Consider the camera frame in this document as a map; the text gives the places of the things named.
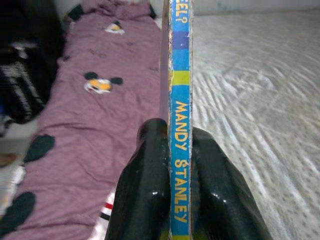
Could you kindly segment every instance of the pink bedsheet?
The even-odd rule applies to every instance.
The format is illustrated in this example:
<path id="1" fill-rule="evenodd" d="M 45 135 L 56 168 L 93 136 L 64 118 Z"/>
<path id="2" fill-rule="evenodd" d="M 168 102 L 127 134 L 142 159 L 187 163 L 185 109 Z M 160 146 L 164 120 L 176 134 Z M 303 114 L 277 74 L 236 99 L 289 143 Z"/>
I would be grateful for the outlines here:
<path id="1" fill-rule="evenodd" d="M 54 136 L 55 147 L 26 165 L 17 194 L 33 192 L 35 210 L 6 240 L 86 240 L 134 153 L 139 126 L 159 115 L 160 29 L 148 16 L 149 5 L 100 2 L 108 8 L 96 6 L 67 36 L 39 119 L 39 134 Z M 115 20 L 125 34 L 105 31 Z M 121 77 L 123 85 L 110 93 L 88 92 L 86 72 Z"/>

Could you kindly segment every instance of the white bedsheet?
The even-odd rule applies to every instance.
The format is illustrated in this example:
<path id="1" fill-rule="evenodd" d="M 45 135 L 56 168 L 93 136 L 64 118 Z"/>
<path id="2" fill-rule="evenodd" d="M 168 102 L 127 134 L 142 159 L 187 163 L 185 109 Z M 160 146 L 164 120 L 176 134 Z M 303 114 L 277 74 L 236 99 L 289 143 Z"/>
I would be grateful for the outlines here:
<path id="1" fill-rule="evenodd" d="M 320 10 L 194 19 L 193 125 L 275 240 L 320 239 Z"/>

